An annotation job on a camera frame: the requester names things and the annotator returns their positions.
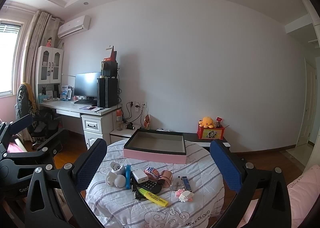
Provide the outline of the white round night light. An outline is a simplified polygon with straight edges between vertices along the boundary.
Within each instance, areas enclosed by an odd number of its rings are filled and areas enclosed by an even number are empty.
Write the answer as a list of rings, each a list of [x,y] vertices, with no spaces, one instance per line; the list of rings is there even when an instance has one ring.
[[[109,172],[106,177],[106,183],[109,186],[116,186],[122,188],[126,186],[126,178],[123,175]]]

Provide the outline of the blue highlighter marker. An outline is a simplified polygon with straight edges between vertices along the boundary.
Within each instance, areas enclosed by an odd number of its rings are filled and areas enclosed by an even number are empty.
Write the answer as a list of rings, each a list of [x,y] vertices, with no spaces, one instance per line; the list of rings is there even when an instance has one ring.
[[[126,189],[129,190],[131,188],[131,165],[127,164],[125,167],[125,178],[126,178]]]

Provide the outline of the white power adapter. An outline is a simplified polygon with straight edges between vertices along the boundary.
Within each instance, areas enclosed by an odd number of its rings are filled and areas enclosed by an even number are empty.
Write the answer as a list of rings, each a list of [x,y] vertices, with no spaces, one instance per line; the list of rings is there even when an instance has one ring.
[[[132,174],[138,184],[147,182],[149,180],[148,175],[142,169],[134,170]]]

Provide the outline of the pink white block toy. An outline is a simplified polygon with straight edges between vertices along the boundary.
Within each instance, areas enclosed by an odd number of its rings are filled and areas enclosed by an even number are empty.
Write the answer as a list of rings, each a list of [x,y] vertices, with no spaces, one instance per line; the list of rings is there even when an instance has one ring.
[[[185,189],[179,189],[175,192],[175,196],[180,202],[186,203],[193,201],[194,193]]]

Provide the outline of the black remote control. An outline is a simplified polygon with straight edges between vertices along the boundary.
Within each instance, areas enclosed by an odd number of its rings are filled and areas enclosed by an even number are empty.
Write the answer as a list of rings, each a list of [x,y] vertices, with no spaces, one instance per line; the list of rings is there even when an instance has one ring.
[[[147,181],[147,182],[144,182],[144,183],[141,183],[141,184],[138,184],[136,182],[135,179],[133,179],[132,182],[135,182],[136,185],[139,187],[139,188],[144,188],[145,190],[147,191],[150,191],[152,192],[153,194],[158,194],[161,190],[162,190],[162,186],[153,182],[153,181]]]

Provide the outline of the yellow highlighter marker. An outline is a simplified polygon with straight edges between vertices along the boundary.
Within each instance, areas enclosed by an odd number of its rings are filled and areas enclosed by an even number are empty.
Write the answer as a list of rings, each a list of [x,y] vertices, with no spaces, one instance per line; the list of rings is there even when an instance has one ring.
[[[138,189],[139,193],[143,195],[146,199],[149,201],[161,206],[161,207],[167,207],[169,205],[169,202],[162,199],[161,197],[153,194],[150,191],[145,190],[144,188],[139,188]]]

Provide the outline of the rose gold metal cup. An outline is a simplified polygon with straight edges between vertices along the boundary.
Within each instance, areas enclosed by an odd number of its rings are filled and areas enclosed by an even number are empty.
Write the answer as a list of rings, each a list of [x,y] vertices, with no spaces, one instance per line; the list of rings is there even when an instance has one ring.
[[[172,172],[169,170],[163,170],[160,173],[159,178],[157,179],[157,184],[161,185],[164,188],[168,188],[171,185],[171,181],[172,181]]]

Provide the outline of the black flower hair clip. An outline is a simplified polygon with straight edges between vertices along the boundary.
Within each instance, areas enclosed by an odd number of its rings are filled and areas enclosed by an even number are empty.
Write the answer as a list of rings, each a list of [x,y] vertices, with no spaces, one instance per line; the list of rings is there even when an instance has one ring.
[[[131,188],[132,191],[135,194],[135,199],[141,201],[142,199],[144,199],[145,197],[139,192],[139,187],[136,185],[135,182],[131,183]]]

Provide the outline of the clear glass perfume bottle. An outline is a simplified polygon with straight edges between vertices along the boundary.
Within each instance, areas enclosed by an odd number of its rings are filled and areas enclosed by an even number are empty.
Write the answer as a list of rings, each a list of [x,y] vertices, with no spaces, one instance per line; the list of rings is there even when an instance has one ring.
[[[170,189],[172,191],[177,191],[177,190],[180,190],[183,188],[184,188],[184,184],[183,184],[182,178],[180,176],[178,176],[172,180],[171,186],[170,186]]]

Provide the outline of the white glass door cabinet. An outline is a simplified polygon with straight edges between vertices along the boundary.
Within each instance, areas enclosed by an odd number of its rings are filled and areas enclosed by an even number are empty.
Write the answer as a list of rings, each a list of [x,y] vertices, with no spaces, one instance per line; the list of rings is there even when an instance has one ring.
[[[41,102],[43,91],[59,98],[61,94],[61,76],[63,49],[40,46],[37,49],[35,72],[35,97]]]

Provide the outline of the black computer monitor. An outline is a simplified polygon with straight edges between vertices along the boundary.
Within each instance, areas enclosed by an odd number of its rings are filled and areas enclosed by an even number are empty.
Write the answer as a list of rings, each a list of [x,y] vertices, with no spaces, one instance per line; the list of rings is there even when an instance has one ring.
[[[74,95],[85,97],[97,96],[97,79],[100,72],[79,73],[75,76]]]

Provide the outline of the orange cap water bottle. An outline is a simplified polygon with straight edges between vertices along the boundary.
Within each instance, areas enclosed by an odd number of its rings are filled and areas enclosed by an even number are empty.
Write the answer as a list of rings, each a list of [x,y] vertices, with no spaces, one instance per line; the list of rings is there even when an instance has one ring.
[[[121,131],[123,129],[123,112],[121,109],[116,110],[116,124],[117,130]]]

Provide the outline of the black computer tower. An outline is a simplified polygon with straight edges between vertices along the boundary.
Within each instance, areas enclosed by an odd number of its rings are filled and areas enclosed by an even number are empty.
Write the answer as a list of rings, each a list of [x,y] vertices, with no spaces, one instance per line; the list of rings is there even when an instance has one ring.
[[[118,79],[100,76],[97,78],[97,106],[110,108],[118,104]]]

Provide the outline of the white door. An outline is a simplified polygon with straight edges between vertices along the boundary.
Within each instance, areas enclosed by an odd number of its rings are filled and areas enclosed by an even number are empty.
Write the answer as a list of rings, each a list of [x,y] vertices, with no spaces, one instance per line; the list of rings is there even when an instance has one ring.
[[[305,105],[303,121],[297,140],[296,146],[307,144],[311,135],[317,101],[317,71],[316,68],[305,61],[306,72],[306,93],[305,93]]]

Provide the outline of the pink and green box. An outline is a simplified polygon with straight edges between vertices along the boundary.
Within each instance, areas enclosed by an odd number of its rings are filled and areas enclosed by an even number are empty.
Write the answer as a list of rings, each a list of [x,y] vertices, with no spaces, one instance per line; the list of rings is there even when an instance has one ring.
[[[181,132],[139,129],[124,144],[123,153],[126,158],[151,162],[187,162],[187,150]]]

